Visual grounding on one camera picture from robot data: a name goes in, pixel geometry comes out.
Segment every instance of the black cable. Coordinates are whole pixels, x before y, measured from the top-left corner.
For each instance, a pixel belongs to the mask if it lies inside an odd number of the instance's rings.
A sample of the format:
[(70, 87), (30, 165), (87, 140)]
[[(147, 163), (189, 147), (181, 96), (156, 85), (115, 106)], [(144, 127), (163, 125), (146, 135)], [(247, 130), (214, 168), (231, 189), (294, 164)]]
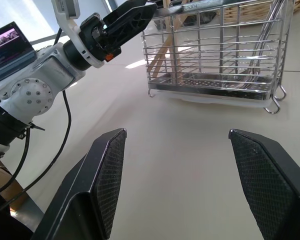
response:
[(11, 176), (11, 178), (9, 179), (9, 181), (2, 187), (0, 187), (0, 193), (5, 190), (7, 187), (10, 186), (10, 184), (12, 184), (12, 182), (16, 179), (16, 177), (18, 176), (22, 166), (24, 165), (24, 162), (26, 160), (27, 154), (28, 154), (28, 150), (29, 150), (29, 143), (30, 143), (30, 127), (26, 129), (26, 135), (25, 135), (25, 144), (24, 144), (24, 150), (23, 150), (23, 154), (20, 160), (20, 163), (18, 165), (18, 167), (16, 168), (14, 174)]
[[(56, 35), (55, 41), (54, 42), (58, 42), (59, 37), (60, 37), (60, 29)], [(30, 183), (30, 185), (28, 185), (25, 189), (23, 189), (20, 193), (18, 193), (17, 195), (15, 195), (13, 198), (11, 198), (9, 201), (7, 201), (5, 204), (3, 204), (2, 206), (0, 206), (0, 211), (2, 211), (3, 209), (5, 209), (7, 206), (9, 206), (12, 202), (14, 202), (15, 200), (17, 200), (20, 196), (22, 196), (26, 191), (28, 191), (30, 188), (32, 188), (37, 182), (39, 182), (45, 175), (46, 173), (51, 169), (51, 167), (55, 164), (55, 162), (57, 161), (58, 157), (60, 156), (61, 152), (63, 151), (68, 136), (69, 136), (69, 132), (70, 132), (70, 128), (71, 128), (71, 111), (70, 111), (70, 107), (69, 107), (69, 103), (68, 103), (68, 99), (67, 99), (67, 95), (66, 95), (66, 91), (63, 90), (62, 91), (62, 95), (63, 95), (63, 99), (64, 99), (64, 103), (65, 103), (65, 107), (66, 107), (66, 111), (68, 114), (68, 126), (66, 128), (65, 131), (65, 135), (61, 144), (61, 147), (59, 149), (59, 151), (57, 152), (57, 154), (55, 155), (55, 157), (53, 158), (53, 160), (51, 161), (51, 163), (49, 164), (49, 166), (40, 174), (40, 176), (38, 176), (32, 183)]]

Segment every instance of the robotic arm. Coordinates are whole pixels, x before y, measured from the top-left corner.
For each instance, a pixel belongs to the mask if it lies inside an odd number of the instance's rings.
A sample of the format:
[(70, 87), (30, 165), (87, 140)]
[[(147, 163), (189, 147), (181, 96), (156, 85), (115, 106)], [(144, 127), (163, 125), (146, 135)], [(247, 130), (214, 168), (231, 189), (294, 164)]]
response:
[(0, 90), (0, 158), (15, 139), (23, 139), (32, 119), (47, 112), (56, 95), (121, 53), (121, 46), (143, 31), (157, 5), (128, 0), (104, 19), (92, 14), (78, 26), (78, 0), (52, 0), (60, 28), (70, 38), (37, 52), (37, 59), (5, 79)]

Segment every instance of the wicker basket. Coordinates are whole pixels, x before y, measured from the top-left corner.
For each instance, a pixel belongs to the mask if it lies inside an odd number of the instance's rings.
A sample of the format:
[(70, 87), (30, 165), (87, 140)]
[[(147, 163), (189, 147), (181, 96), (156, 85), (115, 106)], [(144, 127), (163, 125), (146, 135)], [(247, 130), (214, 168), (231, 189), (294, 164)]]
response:
[[(264, 20), (269, 12), (271, 2), (265, 2), (256, 5), (242, 7), (240, 9), (240, 22), (249, 22)], [(296, 0), (294, 4), (294, 12), (300, 9), (300, 0)], [(237, 22), (237, 7), (229, 7), (224, 9), (224, 21), (226, 23)]]

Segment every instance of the metal dish rack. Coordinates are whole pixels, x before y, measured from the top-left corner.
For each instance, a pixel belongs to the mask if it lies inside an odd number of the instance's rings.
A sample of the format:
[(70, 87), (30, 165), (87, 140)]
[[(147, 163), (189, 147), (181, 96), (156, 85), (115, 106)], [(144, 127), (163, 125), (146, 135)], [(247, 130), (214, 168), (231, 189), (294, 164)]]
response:
[[(142, 34), (149, 96), (153, 89), (226, 104), (235, 99), (278, 113), (278, 101), (287, 95), (282, 77), (294, 2), (193, 0), (158, 9)], [(246, 8), (262, 3), (271, 3), (265, 19), (241, 20)], [(236, 17), (226, 23), (225, 9), (233, 7)], [(214, 12), (215, 18), (205, 24), (205, 14)], [(276, 97), (278, 88), (281, 98)]]

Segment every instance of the screen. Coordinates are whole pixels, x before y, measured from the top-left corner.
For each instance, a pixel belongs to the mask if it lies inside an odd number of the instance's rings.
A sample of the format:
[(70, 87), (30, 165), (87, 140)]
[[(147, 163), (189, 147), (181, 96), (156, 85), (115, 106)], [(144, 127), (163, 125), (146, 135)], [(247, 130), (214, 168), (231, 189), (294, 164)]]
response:
[(0, 69), (34, 51), (15, 22), (0, 28)]

